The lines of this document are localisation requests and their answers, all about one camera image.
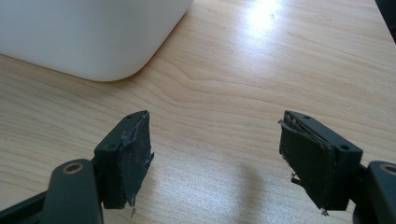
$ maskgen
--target tabletop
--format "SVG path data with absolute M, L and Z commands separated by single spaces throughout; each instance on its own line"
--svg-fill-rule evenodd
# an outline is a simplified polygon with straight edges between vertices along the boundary
M 94 82 L 0 56 L 0 209 L 47 189 L 126 115 L 155 159 L 106 223 L 351 223 L 323 216 L 278 153 L 285 110 L 396 162 L 396 46 L 373 0 L 194 0 L 135 75 Z

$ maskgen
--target wood grain surface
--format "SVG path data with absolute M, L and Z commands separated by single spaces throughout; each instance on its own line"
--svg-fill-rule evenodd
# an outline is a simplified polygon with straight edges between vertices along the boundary
M 149 63 L 93 82 L 0 56 L 0 209 L 46 190 L 125 115 L 156 157 L 136 213 L 106 223 L 351 223 L 324 217 L 278 154 L 285 110 L 396 162 L 396 46 L 375 1 L 194 0 Z

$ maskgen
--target white container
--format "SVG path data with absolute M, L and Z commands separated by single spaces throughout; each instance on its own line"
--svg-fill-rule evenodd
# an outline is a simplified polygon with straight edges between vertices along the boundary
M 151 58 L 192 0 L 5 0 L 0 53 L 98 81 Z

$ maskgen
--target wooden table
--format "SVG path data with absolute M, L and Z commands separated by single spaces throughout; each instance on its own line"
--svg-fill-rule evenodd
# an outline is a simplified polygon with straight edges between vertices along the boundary
M 350 223 L 324 217 L 278 154 L 284 110 L 396 162 L 396 46 L 375 1 L 195 0 L 149 63 L 93 82 L 0 56 L 0 209 L 47 189 L 125 115 L 156 157 L 136 213 L 106 223 Z

